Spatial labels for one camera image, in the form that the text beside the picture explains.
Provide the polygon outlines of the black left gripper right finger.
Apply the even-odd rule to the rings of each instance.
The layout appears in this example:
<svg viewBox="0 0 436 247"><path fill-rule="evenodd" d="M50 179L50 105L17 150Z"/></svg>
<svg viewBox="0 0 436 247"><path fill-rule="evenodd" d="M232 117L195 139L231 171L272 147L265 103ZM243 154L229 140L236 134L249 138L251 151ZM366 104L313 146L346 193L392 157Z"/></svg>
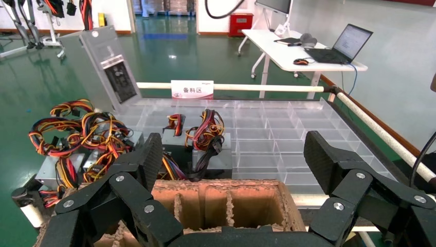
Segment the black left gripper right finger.
<svg viewBox="0 0 436 247"><path fill-rule="evenodd" d="M310 223L310 233L341 246L363 218L393 246L435 246L431 197L377 173L357 153L331 146L317 131L307 132L303 154L328 195Z"/></svg>

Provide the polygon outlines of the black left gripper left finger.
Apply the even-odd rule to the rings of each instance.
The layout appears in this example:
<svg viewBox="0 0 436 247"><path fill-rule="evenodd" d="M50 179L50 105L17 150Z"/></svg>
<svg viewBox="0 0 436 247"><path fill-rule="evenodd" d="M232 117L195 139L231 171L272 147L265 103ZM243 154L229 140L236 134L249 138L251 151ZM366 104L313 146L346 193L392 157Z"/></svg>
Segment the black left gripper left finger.
<svg viewBox="0 0 436 247"><path fill-rule="evenodd" d="M182 224L152 196L161 167L162 142L151 133L141 148L119 156L97 181L62 199L41 246L93 246L123 222L142 246L169 246Z"/></svg>

